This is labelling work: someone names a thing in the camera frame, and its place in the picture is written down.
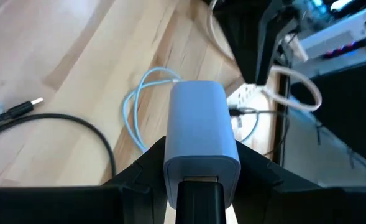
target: white device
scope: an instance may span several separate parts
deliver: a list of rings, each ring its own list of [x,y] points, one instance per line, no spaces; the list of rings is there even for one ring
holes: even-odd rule
[[[366,9],[300,41],[309,58],[366,38]]]
[[[240,173],[236,140],[223,86],[213,81],[177,83],[169,102],[163,174],[168,201],[177,205],[185,178],[215,177],[232,203]]]

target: wooden surface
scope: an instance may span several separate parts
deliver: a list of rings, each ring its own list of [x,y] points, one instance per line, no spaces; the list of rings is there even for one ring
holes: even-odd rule
[[[186,80],[224,86],[239,78],[208,42],[205,17],[199,0],[0,0],[0,102],[8,108],[44,97],[34,113],[93,123],[113,147],[120,172],[141,155],[121,104],[145,71],[162,65]],[[148,146],[166,134],[171,87],[142,92],[139,124]],[[266,98],[259,101],[273,108]],[[272,121],[265,119],[264,134],[255,137],[262,150],[269,148]],[[0,135],[0,186],[97,185],[108,178],[104,146],[77,124],[43,120]]]

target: light blue cable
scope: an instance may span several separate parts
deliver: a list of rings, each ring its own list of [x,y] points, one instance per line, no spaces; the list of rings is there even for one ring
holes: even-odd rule
[[[154,82],[144,83],[144,80],[147,78],[147,76],[149,76],[153,72],[158,72],[158,71],[166,72],[169,75],[173,76],[174,78],[163,79],[163,80],[157,80],[157,81],[154,81]],[[173,70],[170,70],[169,68],[165,68],[165,67],[155,67],[155,68],[152,68],[152,69],[148,70],[143,75],[143,77],[142,77],[139,85],[137,86],[137,88],[135,90],[131,91],[126,96],[126,98],[123,102],[123,107],[122,107],[123,120],[125,122],[127,131],[129,132],[129,134],[132,137],[133,141],[136,143],[136,145],[140,148],[140,150],[142,152],[145,152],[147,150],[147,147],[145,146],[145,144],[144,144],[144,142],[141,138],[140,130],[139,130],[139,123],[138,123],[138,119],[137,119],[137,110],[138,110],[138,107],[139,107],[139,96],[140,96],[141,89],[147,88],[147,87],[153,86],[153,85],[162,85],[162,84],[166,84],[166,83],[170,83],[170,82],[178,82],[178,81],[181,81],[181,78]],[[127,121],[127,114],[126,114],[127,103],[133,97],[133,95],[135,95],[134,111],[133,111],[133,120],[134,120],[135,133],[133,133],[133,130],[130,128],[129,122]]]

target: black power cord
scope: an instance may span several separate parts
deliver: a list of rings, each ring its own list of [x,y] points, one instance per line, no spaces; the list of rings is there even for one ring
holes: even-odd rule
[[[277,152],[278,150],[280,150],[282,144],[286,140],[286,134],[288,133],[288,130],[289,130],[290,120],[289,120],[288,115],[281,112],[281,111],[269,111],[269,110],[254,111],[253,108],[229,108],[229,113],[230,113],[230,116],[241,116],[241,115],[245,115],[245,114],[265,114],[265,113],[268,113],[268,114],[275,114],[277,116],[281,116],[281,117],[286,119],[285,130],[283,132],[283,136],[281,138],[281,141],[278,143],[276,148],[274,148],[271,151],[263,154],[263,156],[267,156],[269,154],[272,154],[272,153]]]
[[[112,153],[112,149],[111,149],[109,143],[107,142],[107,139],[105,138],[104,134],[99,129],[97,129],[94,125],[92,125],[91,123],[89,123],[81,118],[77,118],[75,116],[66,115],[66,114],[42,113],[42,114],[33,114],[33,115],[28,115],[28,116],[22,116],[28,112],[31,112],[33,110],[35,104],[36,104],[35,101],[31,101],[31,102],[28,101],[28,102],[22,103],[20,105],[17,105],[15,107],[9,109],[7,112],[1,114],[0,122],[9,120],[9,119],[11,119],[11,120],[5,124],[0,125],[0,133],[9,128],[13,128],[14,126],[17,126],[19,124],[29,122],[29,121],[35,121],[38,119],[63,119],[63,120],[78,123],[80,125],[87,127],[92,132],[94,132],[103,142],[103,144],[107,150],[108,156],[109,156],[109,162],[111,164],[111,175],[113,177],[116,175],[116,163],[115,163],[115,159],[114,159],[114,154]]]
[[[294,39],[295,37],[297,37],[297,35],[298,35],[298,33],[297,33],[297,32],[295,32],[295,33],[292,35],[292,37],[290,38],[290,40],[289,40],[286,44],[290,44],[290,43],[292,43],[293,39]]]

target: white power adapter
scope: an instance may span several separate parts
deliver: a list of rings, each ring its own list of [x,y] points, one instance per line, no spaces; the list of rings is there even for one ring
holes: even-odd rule
[[[222,85],[212,81],[177,83],[170,93],[163,173],[172,208],[186,177],[216,177],[232,203],[240,162]]]

